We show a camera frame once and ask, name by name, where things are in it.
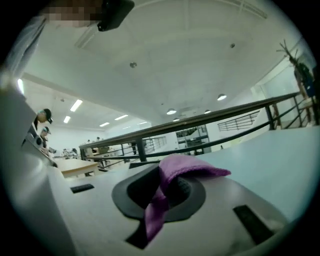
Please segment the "man wearing cap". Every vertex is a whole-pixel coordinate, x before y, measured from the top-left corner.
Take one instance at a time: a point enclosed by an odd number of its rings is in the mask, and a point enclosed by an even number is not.
[[[48,121],[50,124],[53,122],[51,111],[47,108],[38,111],[38,114],[33,121],[35,130],[38,130],[38,122],[44,123],[46,121]]]

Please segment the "wooden table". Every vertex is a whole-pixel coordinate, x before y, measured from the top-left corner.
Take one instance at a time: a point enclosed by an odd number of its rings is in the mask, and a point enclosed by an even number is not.
[[[65,178],[89,172],[94,172],[94,175],[99,173],[97,162],[83,161],[79,159],[61,159],[57,160],[56,164]]]

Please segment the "purple cloth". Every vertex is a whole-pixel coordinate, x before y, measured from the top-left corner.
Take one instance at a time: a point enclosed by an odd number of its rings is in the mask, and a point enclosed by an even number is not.
[[[212,176],[227,176],[231,172],[216,168],[194,156],[172,154],[159,164],[160,186],[144,212],[146,237],[150,242],[161,230],[165,222],[165,214],[169,203],[164,195],[170,182],[177,176],[191,171],[204,171]]]

